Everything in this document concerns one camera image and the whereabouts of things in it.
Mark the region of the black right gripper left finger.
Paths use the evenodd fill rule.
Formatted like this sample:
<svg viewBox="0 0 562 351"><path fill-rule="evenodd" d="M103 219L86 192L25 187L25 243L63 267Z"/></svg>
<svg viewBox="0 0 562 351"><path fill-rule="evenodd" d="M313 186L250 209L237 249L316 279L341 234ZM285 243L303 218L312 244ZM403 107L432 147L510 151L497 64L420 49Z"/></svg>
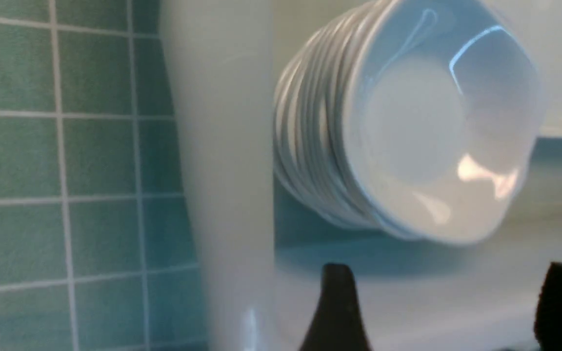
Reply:
<svg viewBox="0 0 562 351"><path fill-rule="evenodd" d="M301 351L370 351L355 276L348 265L326 263L321 291Z"/></svg>

